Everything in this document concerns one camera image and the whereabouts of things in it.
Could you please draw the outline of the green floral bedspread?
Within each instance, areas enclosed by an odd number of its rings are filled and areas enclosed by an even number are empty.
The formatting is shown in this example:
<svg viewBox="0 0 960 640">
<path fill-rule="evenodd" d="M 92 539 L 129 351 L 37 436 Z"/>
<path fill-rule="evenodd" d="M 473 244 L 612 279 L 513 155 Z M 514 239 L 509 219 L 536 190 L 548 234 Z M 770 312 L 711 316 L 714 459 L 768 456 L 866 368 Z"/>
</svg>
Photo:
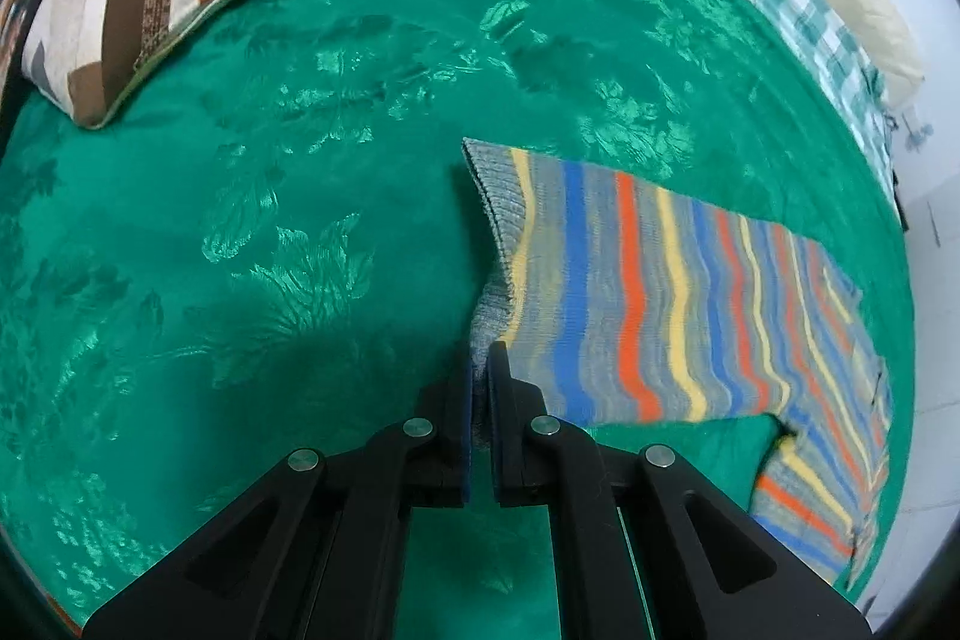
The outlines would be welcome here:
<svg viewBox="0 0 960 640">
<path fill-rule="evenodd" d="M 893 263 L 825 0 L 244 0 L 2 163 L 2 516 L 83 620 L 298 443 L 459 369 L 490 264 L 467 136 L 633 167 Z"/>
</svg>

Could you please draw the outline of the striped knit sweater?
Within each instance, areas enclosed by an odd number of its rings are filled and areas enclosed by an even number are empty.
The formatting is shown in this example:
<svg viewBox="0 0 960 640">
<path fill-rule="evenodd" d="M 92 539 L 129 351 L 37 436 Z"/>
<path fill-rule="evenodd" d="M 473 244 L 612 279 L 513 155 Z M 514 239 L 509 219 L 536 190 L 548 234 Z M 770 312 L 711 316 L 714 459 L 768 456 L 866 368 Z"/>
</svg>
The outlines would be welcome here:
<svg viewBox="0 0 960 640">
<path fill-rule="evenodd" d="M 830 253 L 621 170 L 469 140 L 496 262 L 470 347 L 503 344 L 555 416 L 597 429 L 768 416 L 748 510 L 833 585 L 871 562 L 892 390 Z"/>
</svg>

